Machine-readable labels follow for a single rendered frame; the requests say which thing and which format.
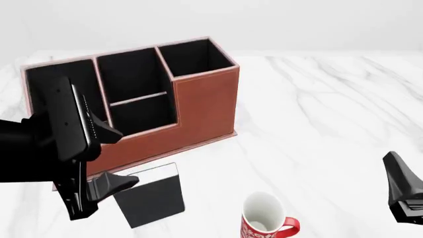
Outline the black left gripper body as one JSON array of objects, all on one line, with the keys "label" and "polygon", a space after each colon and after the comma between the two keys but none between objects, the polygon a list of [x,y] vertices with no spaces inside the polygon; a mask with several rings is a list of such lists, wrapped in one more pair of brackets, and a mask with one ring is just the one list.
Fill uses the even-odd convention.
[{"label": "black left gripper body", "polygon": [[[89,161],[93,161],[100,155],[101,146],[93,128],[93,121],[85,97],[81,93],[79,93],[79,96],[81,104],[85,109],[84,116],[92,139]],[[98,206],[96,201],[90,201],[87,196],[87,162],[78,160],[62,162],[59,160],[59,157],[58,161],[59,172],[54,180],[54,184],[62,200],[65,202],[70,219],[83,219],[91,216],[98,210]]]}]

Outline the red patterned mug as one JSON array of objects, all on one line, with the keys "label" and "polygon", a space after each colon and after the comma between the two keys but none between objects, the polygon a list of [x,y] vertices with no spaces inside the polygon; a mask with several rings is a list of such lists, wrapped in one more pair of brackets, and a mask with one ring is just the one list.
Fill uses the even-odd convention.
[{"label": "red patterned mug", "polygon": [[240,238],[288,238],[300,232],[298,219],[287,216],[273,194],[253,192],[242,205]]}]

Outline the red-brown desk caddy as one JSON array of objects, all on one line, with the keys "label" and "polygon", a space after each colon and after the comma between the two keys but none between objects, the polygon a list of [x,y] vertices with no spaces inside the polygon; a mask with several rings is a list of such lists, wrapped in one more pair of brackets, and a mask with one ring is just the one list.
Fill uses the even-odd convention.
[{"label": "red-brown desk caddy", "polygon": [[87,176],[118,172],[235,134],[239,65],[210,37],[24,65],[27,111],[65,76],[92,113],[123,138],[105,144]]}]

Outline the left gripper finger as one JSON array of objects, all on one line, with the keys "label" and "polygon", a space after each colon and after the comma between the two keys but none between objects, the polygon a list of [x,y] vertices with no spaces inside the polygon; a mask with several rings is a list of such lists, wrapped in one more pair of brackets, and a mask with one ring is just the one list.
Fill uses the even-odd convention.
[{"label": "left gripper finger", "polygon": [[87,182],[87,196],[90,201],[103,201],[109,196],[132,188],[138,182],[137,176],[119,176],[105,172]]},{"label": "left gripper finger", "polygon": [[93,128],[100,143],[115,144],[123,138],[123,134],[121,132],[112,128],[106,122],[100,120],[91,110],[89,113],[93,121]]}]

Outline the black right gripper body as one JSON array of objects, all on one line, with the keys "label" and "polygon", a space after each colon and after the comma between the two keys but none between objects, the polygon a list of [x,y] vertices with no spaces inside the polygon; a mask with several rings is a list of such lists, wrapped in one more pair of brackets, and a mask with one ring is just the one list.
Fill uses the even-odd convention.
[{"label": "black right gripper body", "polygon": [[407,198],[390,194],[389,209],[397,222],[423,222],[423,194]]}]

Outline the black book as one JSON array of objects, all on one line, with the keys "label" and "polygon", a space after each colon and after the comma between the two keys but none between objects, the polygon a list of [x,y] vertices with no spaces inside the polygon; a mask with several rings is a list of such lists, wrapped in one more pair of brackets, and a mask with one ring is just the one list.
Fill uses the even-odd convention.
[{"label": "black book", "polygon": [[132,229],[185,211],[175,163],[129,175],[137,177],[139,182],[115,194],[114,199]]}]

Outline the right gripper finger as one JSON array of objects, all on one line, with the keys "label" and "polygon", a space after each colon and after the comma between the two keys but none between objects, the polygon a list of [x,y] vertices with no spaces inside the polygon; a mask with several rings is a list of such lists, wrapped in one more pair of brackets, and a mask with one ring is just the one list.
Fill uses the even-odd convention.
[{"label": "right gripper finger", "polygon": [[383,157],[383,164],[389,187],[388,204],[423,204],[423,180],[410,170],[401,156],[390,151]]}]

